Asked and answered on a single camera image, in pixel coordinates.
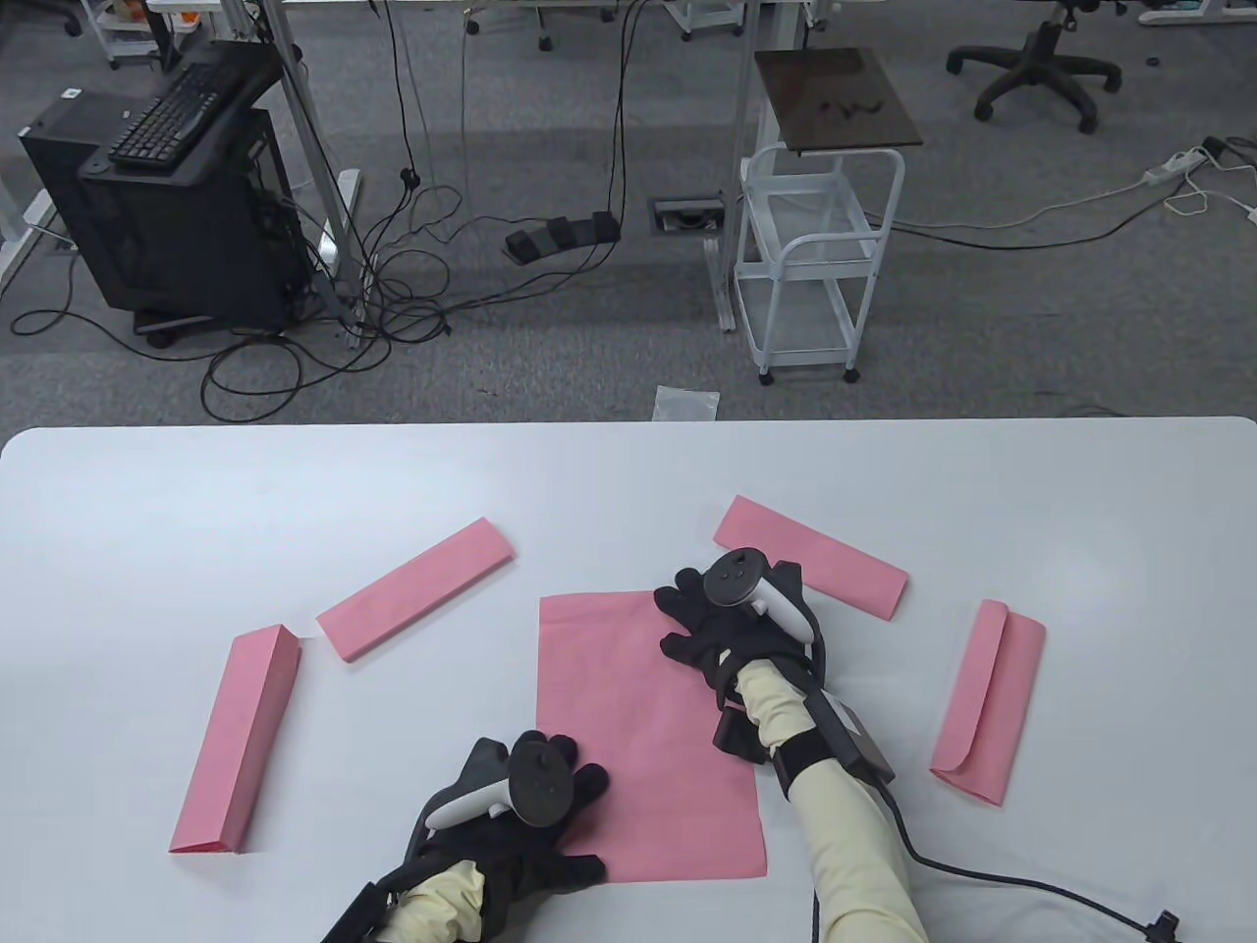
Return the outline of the person's right hand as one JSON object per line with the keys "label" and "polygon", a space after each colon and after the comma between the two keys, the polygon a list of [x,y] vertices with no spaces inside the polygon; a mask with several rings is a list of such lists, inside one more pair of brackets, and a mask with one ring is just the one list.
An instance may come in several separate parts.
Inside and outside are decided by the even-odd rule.
{"label": "person's right hand", "polygon": [[777,592],[763,612],[750,600],[718,604],[708,593],[706,572],[696,570],[679,570],[672,583],[654,592],[659,611],[683,626],[683,632],[661,637],[662,654],[701,671],[719,705],[733,702],[749,708],[749,687],[738,676],[753,661],[786,664],[787,679],[807,675],[822,684],[826,678],[823,635],[802,596],[802,567],[783,561],[758,572],[762,585]]}

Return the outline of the person's left hand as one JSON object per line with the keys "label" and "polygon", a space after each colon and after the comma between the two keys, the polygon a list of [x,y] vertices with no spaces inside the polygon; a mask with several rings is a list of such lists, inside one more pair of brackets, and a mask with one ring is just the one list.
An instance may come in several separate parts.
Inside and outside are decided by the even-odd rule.
{"label": "person's left hand", "polygon": [[596,886],[597,855],[571,855],[567,835],[608,791],[608,772],[579,762],[569,736],[530,729],[515,746],[481,738],[458,781],[427,800],[406,849],[412,885],[380,938],[485,942],[538,896]]}

